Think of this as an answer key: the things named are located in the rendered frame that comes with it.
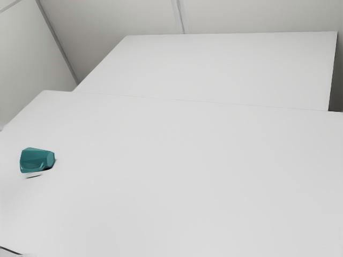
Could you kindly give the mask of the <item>teal faceted mug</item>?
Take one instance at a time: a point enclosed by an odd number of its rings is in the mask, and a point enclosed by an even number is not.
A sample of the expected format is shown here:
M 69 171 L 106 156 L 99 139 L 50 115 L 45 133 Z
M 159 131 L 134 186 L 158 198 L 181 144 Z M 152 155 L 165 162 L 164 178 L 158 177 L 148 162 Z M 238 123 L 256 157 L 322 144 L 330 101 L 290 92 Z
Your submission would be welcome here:
M 22 150 L 20 156 L 20 172 L 35 173 L 51 169 L 56 162 L 55 153 L 28 147 Z

